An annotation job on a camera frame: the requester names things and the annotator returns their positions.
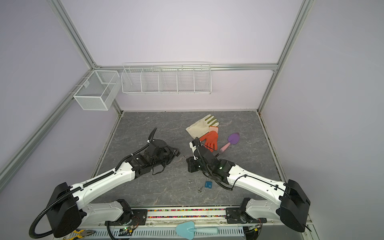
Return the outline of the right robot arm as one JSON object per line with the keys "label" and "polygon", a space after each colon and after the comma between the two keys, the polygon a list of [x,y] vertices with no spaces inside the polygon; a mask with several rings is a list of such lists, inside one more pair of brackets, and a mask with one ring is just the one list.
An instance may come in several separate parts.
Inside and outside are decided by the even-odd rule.
{"label": "right robot arm", "polygon": [[261,207],[256,200],[245,198],[239,207],[243,218],[276,219],[296,232],[306,230],[311,201],[299,183],[270,180],[231,161],[218,159],[199,139],[191,141],[190,148],[193,152],[193,156],[187,159],[190,173],[201,171],[225,190],[239,187],[269,201],[268,205]]}

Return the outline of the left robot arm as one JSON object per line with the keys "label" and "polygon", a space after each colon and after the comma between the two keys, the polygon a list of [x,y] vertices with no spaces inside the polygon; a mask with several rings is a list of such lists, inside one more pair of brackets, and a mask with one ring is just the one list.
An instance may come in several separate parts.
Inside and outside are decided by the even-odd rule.
{"label": "left robot arm", "polygon": [[152,130],[144,147],[121,159],[111,170],[78,184],[56,186],[46,208],[32,222],[29,236],[32,239],[49,235],[61,238],[82,225],[131,224],[135,215],[125,200],[96,205],[91,205],[91,202],[119,185],[154,173],[157,166],[166,168],[180,155],[178,148],[155,139],[155,132]]}

